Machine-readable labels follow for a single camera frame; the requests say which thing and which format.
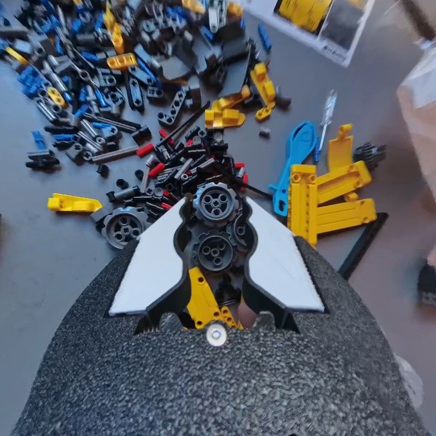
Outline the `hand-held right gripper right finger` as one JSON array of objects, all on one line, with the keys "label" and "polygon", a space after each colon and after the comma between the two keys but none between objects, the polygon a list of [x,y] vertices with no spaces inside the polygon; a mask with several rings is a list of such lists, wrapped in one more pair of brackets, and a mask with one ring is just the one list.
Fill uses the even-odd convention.
[{"label": "hand-held right gripper right finger", "polygon": [[243,301],[256,315],[270,312],[277,329],[298,330],[295,312],[324,313],[325,306],[295,236],[250,197],[242,205]]}]

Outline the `yellow curved panel piece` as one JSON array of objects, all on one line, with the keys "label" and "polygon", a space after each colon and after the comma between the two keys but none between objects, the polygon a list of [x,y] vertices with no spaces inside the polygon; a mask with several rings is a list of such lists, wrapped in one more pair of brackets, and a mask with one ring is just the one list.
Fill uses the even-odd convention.
[{"label": "yellow curved panel piece", "polygon": [[102,204],[95,199],[53,193],[47,201],[47,207],[56,212],[93,213],[102,208]]}]

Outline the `clear plastic bag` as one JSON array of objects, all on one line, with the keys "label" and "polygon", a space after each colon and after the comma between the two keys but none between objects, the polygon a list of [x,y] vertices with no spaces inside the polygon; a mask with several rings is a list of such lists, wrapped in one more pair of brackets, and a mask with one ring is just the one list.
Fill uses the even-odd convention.
[{"label": "clear plastic bag", "polygon": [[436,47],[427,49],[397,88],[421,172],[436,199]]}]

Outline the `black frame piece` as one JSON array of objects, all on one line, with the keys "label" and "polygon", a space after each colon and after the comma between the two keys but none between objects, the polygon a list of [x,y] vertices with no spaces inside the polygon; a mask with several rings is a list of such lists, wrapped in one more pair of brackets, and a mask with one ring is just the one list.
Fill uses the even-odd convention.
[{"label": "black frame piece", "polygon": [[338,273],[346,281],[350,279],[388,218],[388,213],[378,212],[376,219],[366,224],[362,234],[338,270]]}]

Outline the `blue brick separator tool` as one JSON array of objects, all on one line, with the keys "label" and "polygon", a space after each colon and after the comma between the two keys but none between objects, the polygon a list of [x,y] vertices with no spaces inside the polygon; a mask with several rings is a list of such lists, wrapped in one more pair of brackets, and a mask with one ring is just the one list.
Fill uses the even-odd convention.
[{"label": "blue brick separator tool", "polygon": [[314,153],[313,159],[317,163],[319,161],[319,142],[317,127],[310,121],[300,123],[288,136],[284,167],[278,182],[269,185],[269,189],[273,191],[272,204],[276,214],[287,216],[291,166],[302,164],[311,152]]}]

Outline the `black gear piece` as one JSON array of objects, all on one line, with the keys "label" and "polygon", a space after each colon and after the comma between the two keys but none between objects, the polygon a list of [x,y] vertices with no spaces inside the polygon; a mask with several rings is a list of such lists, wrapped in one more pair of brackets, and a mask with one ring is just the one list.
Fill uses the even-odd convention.
[{"label": "black gear piece", "polygon": [[354,161],[363,161],[369,172],[373,172],[386,158],[387,145],[373,145],[366,142],[356,148],[353,153]]}]

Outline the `pile of building-block parts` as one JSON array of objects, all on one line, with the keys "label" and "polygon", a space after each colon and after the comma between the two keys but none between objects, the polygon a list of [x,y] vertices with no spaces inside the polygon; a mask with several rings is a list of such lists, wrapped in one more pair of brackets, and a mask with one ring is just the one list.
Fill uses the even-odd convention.
[{"label": "pile of building-block parts", "polygon": [[[222,182],[233,189],[240,209],[246,189],[273,199],[248,184],[249,176],[244,162],[236,162],[223,139],[223,129],[239,126],[245,120],[238,112],[240,101],[260,100],[262,90],[255,88],[264,64],[254,56],[255,43],[251,40],[234,40],[224,44],[222,55],[204,53],[204,64],[198,74],[206,74],[211,86],[220,87],[226,79],[230,56],[241,56],[243,72],[234,83],[237,89],[224,94],[221,100],[209,107],[201,104],[200,85],[197,77],[192,82],[180,82],[198,67],[200,61],[191,52],[191,30],[186,28],[183,17],[155,14],[149,20],[156,24],[156,32],[168,33],[167,39],[175,41],[182,54],[193,56],[187,64],[188,71],[168,72],[153,69],[148,55],[151,48],[138,45],[132,53],[109,47],[110,36],[121,30],[113,18],[111,8],[82,5],[76,1],[77,11],[68,11],[71,17],[65,22],[63,11],[57,11],[49,1],[29,1],[17,16],[26,29],[1,30],[1,57],[16,63],[18,81],[23,93],[34,102],[38,111],[50,124],[45,127],[54,138],[53,146],[65,150],[65,155],[79,166],[90,162],[101,178],[110,177],[107,163],[129,156],[137,156],[143,167],[135,172],[136,185],[124,179],[117,180],[118,192],[107,193],[107,207],[93,213],[56,212],[60,215],[89,216],[99,232],[103,219],[115,208],[143,208],[147,214],[146,230],[183,197],[191,202],[187,222],[191,241],[185,248],[191,281],[191,299],[179,315],[186,328],[202,329],[210,323],[226,323],[242,329],[241,322],[232,318],[228,306],[243,301],[242,284],[246,254],[236,252],[236,259],[228,270],[218,273],[203,270],[193,263],[193,244],[204,232],[222,229],[206,226],[195,215],[193,199],[205,184]],[[241,51],[232,52],[232,43]],[[324,193],[317,198],[315,166],[292,165],[290,183],[307,183],[308,211],[301,212],[302,230],[309,231],[307,239],[316,243],[317,233],[336,231],[354,225],[367,224],[376,219],[372,199],[359,199],[354,193],[371,181],[363,161],[340,164],[342,168],[332,173]],[[138,237],[126,246],[136,243]]]}]

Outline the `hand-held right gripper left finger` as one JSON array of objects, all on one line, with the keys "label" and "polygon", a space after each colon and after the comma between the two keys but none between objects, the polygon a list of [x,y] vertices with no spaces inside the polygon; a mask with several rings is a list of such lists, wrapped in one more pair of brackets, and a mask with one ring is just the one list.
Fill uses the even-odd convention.
[{"label": "hand-held right gripper left finger", "polygon": [[140,237],[112,304],[111,317],[143,315],[157,326],[165,313],[180,315],[191,299],[185,248],[191,202],[183,197]]}]

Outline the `yellow sticker sheet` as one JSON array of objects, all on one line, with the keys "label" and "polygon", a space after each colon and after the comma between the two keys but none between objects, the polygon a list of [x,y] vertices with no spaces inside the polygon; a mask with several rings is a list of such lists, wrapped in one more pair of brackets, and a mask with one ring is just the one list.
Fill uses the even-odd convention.
[{"label": "yellow sticker sheet", "polygon": [[250,14],[347,68],[374,0],[241,1]]}]

